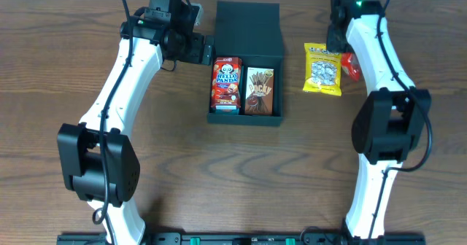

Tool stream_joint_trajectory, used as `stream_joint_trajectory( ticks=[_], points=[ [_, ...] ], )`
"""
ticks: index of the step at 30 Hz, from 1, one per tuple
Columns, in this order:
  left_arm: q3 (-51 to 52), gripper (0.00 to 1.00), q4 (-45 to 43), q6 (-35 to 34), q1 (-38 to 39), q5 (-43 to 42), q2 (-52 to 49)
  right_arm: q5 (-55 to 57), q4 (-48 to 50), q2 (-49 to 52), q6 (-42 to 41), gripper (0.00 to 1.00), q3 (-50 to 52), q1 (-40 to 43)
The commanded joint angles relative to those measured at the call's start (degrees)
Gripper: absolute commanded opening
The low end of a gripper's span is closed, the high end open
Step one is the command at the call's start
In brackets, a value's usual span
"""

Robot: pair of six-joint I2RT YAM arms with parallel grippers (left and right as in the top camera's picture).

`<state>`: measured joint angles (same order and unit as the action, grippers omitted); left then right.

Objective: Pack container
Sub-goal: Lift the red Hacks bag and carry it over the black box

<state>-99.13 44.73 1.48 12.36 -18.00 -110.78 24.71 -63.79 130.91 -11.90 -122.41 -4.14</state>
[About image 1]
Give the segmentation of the red Hello Panda box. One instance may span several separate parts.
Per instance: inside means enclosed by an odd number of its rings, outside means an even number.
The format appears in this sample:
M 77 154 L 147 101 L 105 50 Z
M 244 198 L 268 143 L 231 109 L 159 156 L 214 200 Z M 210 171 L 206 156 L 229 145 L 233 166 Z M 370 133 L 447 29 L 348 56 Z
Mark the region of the red Hello Panda box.
M 240 102 L 242 60 L 238 57 L 219 57 L 215 60 L 212 74 L 211 107 L 237 105 Z

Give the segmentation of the brown Pocky box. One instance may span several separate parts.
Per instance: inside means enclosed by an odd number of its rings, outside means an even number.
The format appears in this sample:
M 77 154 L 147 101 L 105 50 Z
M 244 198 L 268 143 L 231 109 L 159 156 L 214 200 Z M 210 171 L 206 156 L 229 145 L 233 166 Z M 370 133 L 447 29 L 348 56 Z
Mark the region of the brown Pocky box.
M 245 114 L 272 115 L 274 99 L 274 70 L 249 67 L 245 94 Z

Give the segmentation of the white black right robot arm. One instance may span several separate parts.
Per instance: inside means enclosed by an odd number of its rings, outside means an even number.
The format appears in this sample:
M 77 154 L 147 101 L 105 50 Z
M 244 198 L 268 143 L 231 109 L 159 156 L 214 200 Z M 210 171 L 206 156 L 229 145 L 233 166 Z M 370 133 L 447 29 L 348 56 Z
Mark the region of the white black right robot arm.
M 359 168 L 342 240 L 347 244 L 424 244 L 422 234 L 387 234 L 384 218 L 397 174 L 420 168 L 405 168 L 403 163 L 417 146 L 422 129 L 431 126 L 431 95 L 417 89 L 405 73 L 377 0 L 331 0 L 327 48 L 356 55 L 367 89 L 351 129 Z

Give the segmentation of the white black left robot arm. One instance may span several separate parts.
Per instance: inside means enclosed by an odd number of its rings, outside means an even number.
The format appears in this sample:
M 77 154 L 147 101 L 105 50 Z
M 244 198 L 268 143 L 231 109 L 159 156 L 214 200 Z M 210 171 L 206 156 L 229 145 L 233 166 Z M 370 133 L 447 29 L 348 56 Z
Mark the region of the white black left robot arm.
M 142 7 L 120 28 L 115 64 L 97 99 L 74 124 L 57 135 L 67 190 L 93 209 L 102 234 L 62 234 L 58 244 L 143 244 L 146 223 L 134 193 L 140 163 L 131 134 L 140 104 L 165 61 L 209 64 L 214 39 L 194 32 L 200 4 L 183 5 L 180 14 Z

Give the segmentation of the teal Good Day cookie box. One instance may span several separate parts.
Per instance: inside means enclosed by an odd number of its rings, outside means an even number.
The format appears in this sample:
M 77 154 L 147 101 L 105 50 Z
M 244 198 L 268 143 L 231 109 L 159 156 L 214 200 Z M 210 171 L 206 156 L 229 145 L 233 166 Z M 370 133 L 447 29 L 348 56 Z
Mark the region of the teal Good Day cookie box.
M 212 108 L 214 114 L 238 115 L 237 105 L 216 105 Z

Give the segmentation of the red Hacks candy bag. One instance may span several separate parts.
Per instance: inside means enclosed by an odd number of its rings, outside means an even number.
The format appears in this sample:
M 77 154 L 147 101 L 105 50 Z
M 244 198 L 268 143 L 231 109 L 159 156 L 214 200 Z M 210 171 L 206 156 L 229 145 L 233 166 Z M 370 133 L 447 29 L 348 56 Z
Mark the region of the red Hacks candy bag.
M 354 81 L 361 77 L 361 68 L 354 53 L 345 52 L 341 55 L 341 68 L 344 73 Z

